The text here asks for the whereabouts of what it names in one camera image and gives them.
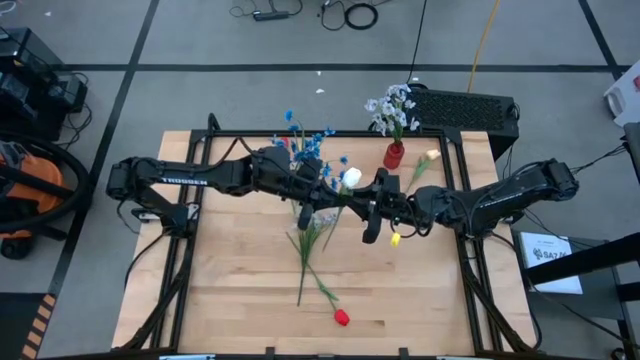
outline orange vacuum cleaner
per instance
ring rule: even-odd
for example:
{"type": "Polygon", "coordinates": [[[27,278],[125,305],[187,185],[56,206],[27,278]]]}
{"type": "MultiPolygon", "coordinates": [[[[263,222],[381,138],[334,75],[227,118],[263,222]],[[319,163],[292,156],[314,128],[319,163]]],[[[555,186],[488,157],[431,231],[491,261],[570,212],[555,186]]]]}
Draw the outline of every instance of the orange vacuum cleaner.
{"type": "MultiPolygon", "coordinates": [[[[53,162],[33,156],[15,142],[0,141],[0,166],[66,187],[62,172],[53,162]]],[[[0,222],[33,217],[54,209],[61,202],[62,199],[57,196],[0,176],[0,222]]],[[[27,255],[33,245],[33,232],[22,229],[0,234],[0,239],[2,255],[20,259],[27,255]]]]}

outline gray floor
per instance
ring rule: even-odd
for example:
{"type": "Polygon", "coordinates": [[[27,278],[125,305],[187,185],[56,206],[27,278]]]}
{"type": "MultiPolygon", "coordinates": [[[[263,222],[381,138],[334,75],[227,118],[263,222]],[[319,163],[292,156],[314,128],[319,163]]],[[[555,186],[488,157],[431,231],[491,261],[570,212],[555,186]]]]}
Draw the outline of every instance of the gray floor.
{"type": "MultiPolygon", "coordinates": [[[[380,6],[380,21],[368,31],[324,30],[316,17],[320,0],[303,0],[299,16],[255,23],[228,9],[248,1],[160,0],[140,57],[141,64],[409,64],[422,2],[395,0],[380,6]]],[[[256,0],[261,8],[266,1],[256,0]]],[[[150,0],[29,0],[0,18],[5,26],[29,26],[69,64],[127,64],[150,0]]],[[[620,65],[640,59],[638,0],[589,0],[620,65]]],[[[276,1],[295,9],[294,0],[276,1]]],[[[492,0],[429,0],[419,64],[470,64],[492,0]]],[[[326,22],[334,26],[335,8],[326,22]]],[[[482,53],[481,64],[606,65],[577,0],[505,0],[482,53]]],[[[124,73],[96,71],[88,103],[94,121],[72,147],[87,167],[112,114],[124,73]]],[[[362,129],[365,100],[407,72],[379,71],[210,71],[136,72],[106,154],[93,206],[71,261],[41,357],[106,351],[116,325],[123,277],[136,236],[115,216],[104,195],[108,168],[125,157],[154,156],[165,130],[203,128],[214,112],[225,129],[281,129],[282,113],[294,108],[308,127],[362,129]],[[325,92],[316,94],[317,89],[325,92]]],[[[466,72],[416,72],[420,82],[441,90],[465,91],[466,72]]],[[[609,73],[477,74],[474,91],[513,96],[522,109],[514,167],[556,157],[586,163],[619,144],[621,129],[602,101],[613,83],[609,73]]],[[[497,163],[504,165],[504,157],[497,163]]],[[[640,192],[628,157],[608,159],[580,174],[581,191],[570,202],[540,204],[535,212],[555,232],[615,239],[638,231],[640,192]]],[[[61,225],[69,223],[64,219],[61,225]]],[[[540,230],[522,221],[517,230],[540,230]]],[[[62,250],[42,239],[24,261],[0,259],[1,292],[46,291],[62,250]]],[[[625,266],[623,280],[637,280],[625,266]]],[[[632,317],[640,324],[640,311],[632,317]]],[[[537,311],[542,348],[553,354],[604,358],[617,341],[555,309],[537,311]]],[[[615,324],[601,321],[615,327],[615,324]]]]}

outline wooden tabletop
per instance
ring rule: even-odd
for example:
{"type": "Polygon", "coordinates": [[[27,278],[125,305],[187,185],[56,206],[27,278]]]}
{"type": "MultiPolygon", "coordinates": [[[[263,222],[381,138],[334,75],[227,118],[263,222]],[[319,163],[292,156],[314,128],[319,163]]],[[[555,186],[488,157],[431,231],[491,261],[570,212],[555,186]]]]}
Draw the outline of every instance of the wooden tabletop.
{"type": "MultiPolygon", "coordinates": [[[[165,132],[158,158],[184,161],[188,139],[189,132],[165,132]]],[[[211,163],[231,140],[214,139],[211,163]]],[[[246,140],[252,148],[270,145],[267,138],[246,140]]],[[[495,182],[487,135],[463,133],[463,141],[472,187],[495,182]]],[[[388,143],[388,138],[327,138],[321,155],[325,160],[347,155],[349,165],[362,170],[364,186],[381,166],[388,143]]],[[[392,171],[400,175],[403,191],[418,157],[439,148],[435,139],[410,138],[404,143],[402,165],[392,171]]],[[[453,147],[450,153],[457,164],[453,147]]],[[[238,146],[229,159],[245,155],[238,146]]],[[[453,168],[460,189],[457,166],[453,168]]],[[[428,184],[445,186],[441,161],[435,161],[411,191],[428,184]]],[[[177,201],[178,186],[154,188],[177,201]]],[[[427,238],[404,239],[393,248],[391,230],[383,223],[378,241],[366,245],[361,242],[364,224],[346,209],[327,250],[316,245],[310,260],[351,318],[342,327],[309,274],[302,303],[296,306],[301,269],[299,255],[285,236],[295,222],[289,202],[264,193],[234,198],[206,189],[200,216],[180,352],[260,354],[273,346],[278,354],[397,355],[400,347],[412,355],[473,354],[452,230],[436,225],[427,238]]],[[[399,229],[410,232],[408,227],[399,229]]],[[[143,225],[136,253],[160,231],[157,222],[143,225]]],[[[504,225],[496,232],[511,238],[504,225]]],[[[160,242],[132,271],[114,346],[129,340],[155,306],[168,243],[160,242]]],[[[485,253],[497,307],[532,345],[535,334],[515,254],[491,238],[485,241],[485,253]]],[[[479,312],[484,346],[490,348],[486,316],[479,312]]],[[[165,324],[171,324],[173,313],[171,308],[165,324]]],[[[163,344],[168,344],[168,325],[163,335],[163,344]]]]}

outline red tulip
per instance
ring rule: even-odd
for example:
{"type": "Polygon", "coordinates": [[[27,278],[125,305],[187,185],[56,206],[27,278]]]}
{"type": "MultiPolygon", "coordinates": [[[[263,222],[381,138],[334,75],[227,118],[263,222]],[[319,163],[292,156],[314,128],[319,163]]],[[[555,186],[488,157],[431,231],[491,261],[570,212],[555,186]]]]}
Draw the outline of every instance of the red tulip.
{"type": "Polygon", "coordinates": [[[347,326],[350,320],[349,315],[347,315],[347,313],[342,309],[336,310],[335,314],[333,314],[333,318],[342,326],[347,326]]]}

